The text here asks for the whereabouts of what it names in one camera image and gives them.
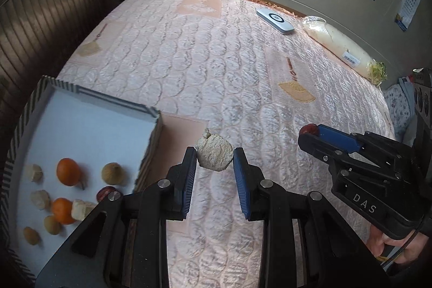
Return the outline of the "dark red jujube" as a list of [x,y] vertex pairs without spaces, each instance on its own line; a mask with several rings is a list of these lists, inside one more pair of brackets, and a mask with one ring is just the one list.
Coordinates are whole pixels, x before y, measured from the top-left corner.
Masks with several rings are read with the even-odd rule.
[[316,124],[307,124],[299,130],[299,135],[312,134],[319,136],[319,127]]
[[96,200],[97,202],[101,202],[107,195],[109,195],[111,192],[117,191],[117,189],[113,186],[106,186],[103,187],[98,193],[96,194]]

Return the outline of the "pale sugarcane chunk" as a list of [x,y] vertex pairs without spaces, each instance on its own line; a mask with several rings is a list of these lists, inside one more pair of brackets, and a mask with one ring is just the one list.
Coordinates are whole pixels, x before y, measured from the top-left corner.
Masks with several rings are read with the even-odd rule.
[[198,163],[201,167],[221,172],[227,169],[234,157],[230,142],[206,128],[195,144]]
[[81,199],[75,199],[72,202],[71,217],[76,221],[82,222],[97,205],[92,202],[86,202]]
[[30,200],[38,210],[46,210],[50,207],[50,196],[45,190],[32,191]]
[[42,180],[43,171],[37,164],[28,164],[25,166],[25,174],[30,182],[38,183]]

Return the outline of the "brown round longan fruit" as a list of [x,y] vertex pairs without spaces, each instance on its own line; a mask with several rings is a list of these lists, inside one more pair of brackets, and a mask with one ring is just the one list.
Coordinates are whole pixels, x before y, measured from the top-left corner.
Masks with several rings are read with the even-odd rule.
[[108,185],[119,185],[124,180],[124,170],[116,162],[108,163],[101,170],[101,178]]

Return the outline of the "orange tangerine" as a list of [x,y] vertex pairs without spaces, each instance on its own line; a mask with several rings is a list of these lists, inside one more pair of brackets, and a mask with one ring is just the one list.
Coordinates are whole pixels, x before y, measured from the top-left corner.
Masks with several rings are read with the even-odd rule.
[[65,186],[74,187],[81,179],[80,167],[73,159],[61,159],[56,167],[56,176]]
[[51,205],[51,212],[60,224],[69,225],[75,222],[72,218],[72,202],[66,198],[55,199]]

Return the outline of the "pile of clothes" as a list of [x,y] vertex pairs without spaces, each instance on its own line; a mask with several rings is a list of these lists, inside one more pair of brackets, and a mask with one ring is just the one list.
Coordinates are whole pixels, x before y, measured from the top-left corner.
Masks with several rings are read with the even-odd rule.
[[413,146],[418,136],[431,137],[431,69],[413,69],[384,92],[395,138]]

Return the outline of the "wrapped white daikon radish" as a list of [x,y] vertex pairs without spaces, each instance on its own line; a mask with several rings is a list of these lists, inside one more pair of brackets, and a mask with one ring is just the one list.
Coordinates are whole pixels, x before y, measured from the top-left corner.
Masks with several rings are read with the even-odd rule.
[[384,62],[372,59],[355,41],[328,24],[323,18],[304,17],[302,28],[309,37],[375,86],[380,86],[387,79],[387,68]]

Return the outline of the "pink quilted bed cover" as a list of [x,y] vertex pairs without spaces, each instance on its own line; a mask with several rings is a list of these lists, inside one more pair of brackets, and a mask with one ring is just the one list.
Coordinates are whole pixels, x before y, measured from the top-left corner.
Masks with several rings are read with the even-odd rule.
[[331,193],[327,165],[301,151],[299,130],[325,124],[393,137],[382,91],[310,38],[298,17],[284,35],[249,0],[125,0],[92,32],[95,54],[74,54],[59,77],[153,106],[245,150],[288,191],[321,192],[362,238],[369,223]]

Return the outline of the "striped white tray box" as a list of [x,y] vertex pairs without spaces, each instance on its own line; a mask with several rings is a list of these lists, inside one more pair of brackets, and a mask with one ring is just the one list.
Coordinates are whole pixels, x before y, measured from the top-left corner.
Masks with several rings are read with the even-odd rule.
[[112,186],[146,180],[163,120],[154,107],[43,77],[18,119],[1,183],[6,257],[28,286],[80,224],[71,216]]

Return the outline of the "white rectangular device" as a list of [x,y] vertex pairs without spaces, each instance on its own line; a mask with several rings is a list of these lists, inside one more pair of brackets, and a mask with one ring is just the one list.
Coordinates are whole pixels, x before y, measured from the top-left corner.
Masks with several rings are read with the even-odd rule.
[[294,27],[275,11],[268,8],[258,8],[256,14],[278,32],[288,35],[294,32]]

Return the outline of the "wall calendar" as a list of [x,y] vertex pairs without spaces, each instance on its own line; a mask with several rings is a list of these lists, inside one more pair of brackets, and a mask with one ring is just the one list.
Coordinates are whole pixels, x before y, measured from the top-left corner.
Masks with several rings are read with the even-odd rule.
[[420,2],[421,0],[402,0],[395,16],[395,23],[403,32],[407,31],[411,24]]

